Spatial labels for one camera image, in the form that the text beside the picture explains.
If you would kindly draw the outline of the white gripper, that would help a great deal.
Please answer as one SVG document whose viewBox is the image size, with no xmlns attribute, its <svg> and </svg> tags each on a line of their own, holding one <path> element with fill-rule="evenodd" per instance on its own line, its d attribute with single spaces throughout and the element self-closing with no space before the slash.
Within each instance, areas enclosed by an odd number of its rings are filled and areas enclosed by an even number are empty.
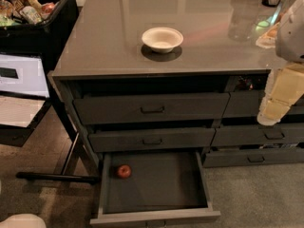
<svg viewBox="0 0 304 228">
<path fill-rule="evenodd" d="M 304 66 L 287 64 L 282 69 L 272 69 L 268 75 L 260 103 L 257 121 L 265 126 L 279 123 L 293 105 L 304 94 Z"/>
</svg>

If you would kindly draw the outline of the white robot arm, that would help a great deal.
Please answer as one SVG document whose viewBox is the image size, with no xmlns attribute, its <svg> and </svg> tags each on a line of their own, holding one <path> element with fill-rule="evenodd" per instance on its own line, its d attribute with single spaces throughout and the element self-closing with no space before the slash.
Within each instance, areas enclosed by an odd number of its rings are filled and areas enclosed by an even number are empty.
<svg viewBox="0 0 304 228">
<path fill-rule="evenodd" d="M 257 121 L 266 126 L 280 122 L 304 95 L 304 0 L 295 0 L 282 16 L 275 38 L 276 55 L 287 64 L 272 69 L 264 89 Z"/>
</svg>

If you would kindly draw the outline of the white robot base corner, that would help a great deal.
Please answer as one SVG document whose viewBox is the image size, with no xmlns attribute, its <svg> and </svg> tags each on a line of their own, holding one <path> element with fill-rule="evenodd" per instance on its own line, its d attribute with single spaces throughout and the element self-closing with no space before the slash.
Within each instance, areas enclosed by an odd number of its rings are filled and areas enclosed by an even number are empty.
<svg viewBox="0 0 304 228">
<path fill-rule="evenodd" d="M 0 222 L 0 228 L 47 228 L 45 222 L 33 214 L 13 215 Z"/>
</svg>

